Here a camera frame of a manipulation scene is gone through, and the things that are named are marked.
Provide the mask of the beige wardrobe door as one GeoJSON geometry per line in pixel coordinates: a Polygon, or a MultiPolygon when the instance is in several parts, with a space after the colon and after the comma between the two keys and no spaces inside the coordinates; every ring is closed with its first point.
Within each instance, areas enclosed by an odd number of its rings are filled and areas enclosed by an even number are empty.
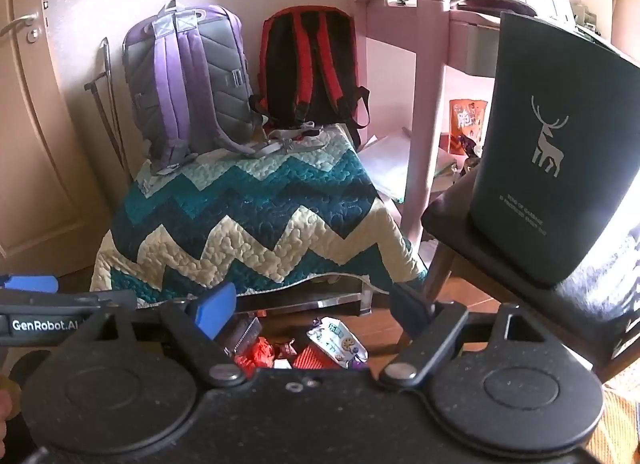
{"type": "Polygon", "coordinates": [[[44,0],[1,0],[1,270],[92,265],[110,221],[58,86],[44,0]]]}

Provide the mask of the red crumpled wrapper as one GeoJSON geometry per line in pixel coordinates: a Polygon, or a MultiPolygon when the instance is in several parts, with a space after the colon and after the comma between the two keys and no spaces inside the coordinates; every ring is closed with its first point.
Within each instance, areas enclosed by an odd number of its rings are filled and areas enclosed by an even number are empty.
{"type": "Polygon", "coordinates": [[[269,341],[264,336],[258,336],[243,354],[236,354],[233,360],[247,377],[251,377],[257,369],[272,368],[276,354],[269,341]]]}

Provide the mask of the white snack wrapper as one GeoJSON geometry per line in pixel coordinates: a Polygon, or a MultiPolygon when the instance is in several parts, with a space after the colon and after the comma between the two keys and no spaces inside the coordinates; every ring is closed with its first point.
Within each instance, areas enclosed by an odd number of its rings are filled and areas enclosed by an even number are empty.
{"type": "Polygon", "coordinates": [[[308,340],[343,369],[367,366],[369,354],[341,320],[323,317],[306,333],[308,340]]]}

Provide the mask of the teal zigzag quilt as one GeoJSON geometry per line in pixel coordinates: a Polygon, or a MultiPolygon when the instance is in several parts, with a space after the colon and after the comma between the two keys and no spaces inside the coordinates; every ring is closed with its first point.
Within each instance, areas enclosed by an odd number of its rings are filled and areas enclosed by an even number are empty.
{"type": "Polygon", "coordinates": [[[143,165],[96,253],[91,286],[143,306],[230,282],[241,295],[349,277],[419,288],[419,255],[338,126],[261,159],[218,150],[165,175],[143,165]]]}

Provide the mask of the dark wooden chair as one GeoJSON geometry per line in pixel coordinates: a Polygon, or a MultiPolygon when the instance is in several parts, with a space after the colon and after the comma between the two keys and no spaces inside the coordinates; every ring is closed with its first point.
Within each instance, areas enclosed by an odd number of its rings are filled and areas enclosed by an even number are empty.
{"type": "Polygon", "coordinates": [[[423,293],[437,299],[450,277],[500,303],[522,306],[593,365],[606,382],[639,359],[639,222],[601,238],[570,276],[552,287],[528,279],[475,227],[475,175],[462,176],[427,206],[422,226],[438,241],[423,293]]]}

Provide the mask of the white paper sheet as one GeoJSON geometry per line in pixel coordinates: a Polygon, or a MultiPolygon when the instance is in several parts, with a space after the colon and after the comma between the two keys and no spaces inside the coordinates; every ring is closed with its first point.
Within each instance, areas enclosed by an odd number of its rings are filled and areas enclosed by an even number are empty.
{"type": "MultiPolygon", "coordinates": [[[[405,201],[410,150],[410,133],[405,129],[368,143],[358,157],[373,186],[386,197],[405,201]]],[[[439,149],[436,159],[433,192],[449,188],[458,177],[454,170],[457,160],[446,150],[439,149]]]]}

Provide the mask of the orange snack bag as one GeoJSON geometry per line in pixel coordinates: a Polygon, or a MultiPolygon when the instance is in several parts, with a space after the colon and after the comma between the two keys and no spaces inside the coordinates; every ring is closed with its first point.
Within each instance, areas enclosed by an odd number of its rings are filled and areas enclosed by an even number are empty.
{"type": "Polygon", "coordinates": [[[471,139],[477,145],[483,141],[485,132],[486,100],[452,99],[449,102],[448,152],[465,154],[460,137],[471,139]]]}

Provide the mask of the purple grey backpack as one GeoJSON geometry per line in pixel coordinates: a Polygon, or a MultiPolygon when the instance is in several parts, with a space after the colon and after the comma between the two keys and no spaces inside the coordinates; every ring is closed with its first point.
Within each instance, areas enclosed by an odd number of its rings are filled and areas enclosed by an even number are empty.
{"type": "Polygon", "coordinates": [[[128,31],[122,65],[152,173],[218,149],[248,158],[282,149],[252,107],[242,24],[230,10],[170,1],[128,31]]]}

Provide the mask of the red black backpack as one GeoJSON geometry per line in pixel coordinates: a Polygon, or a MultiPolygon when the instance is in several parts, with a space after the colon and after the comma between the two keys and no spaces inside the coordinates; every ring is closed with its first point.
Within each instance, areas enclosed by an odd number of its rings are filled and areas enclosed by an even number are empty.
{"type": "Polygon", "coordinates": [[[359,148],[357,110],[369,105],[370,92],[357,71],[352,16],[331,6],[282,9],[262,25],[259,91],[250,104],[268,117],[270,131],[344,124],[359,148]]]}

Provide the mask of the pink study desk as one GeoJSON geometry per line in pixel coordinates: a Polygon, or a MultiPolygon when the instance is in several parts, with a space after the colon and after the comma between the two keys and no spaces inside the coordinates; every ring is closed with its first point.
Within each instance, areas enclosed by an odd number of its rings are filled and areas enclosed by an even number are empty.
{"type": "Polygon", "coordinates": [[[456,9],[462,0],[352,0],[358,81],[369,74],[369,40],[416,55],[408,176],[400,230],[414,249],[422,238],[439,144],[438,109],[447,67],[468,76],[496,72],[500,19],[477,10],[456,9]]]}

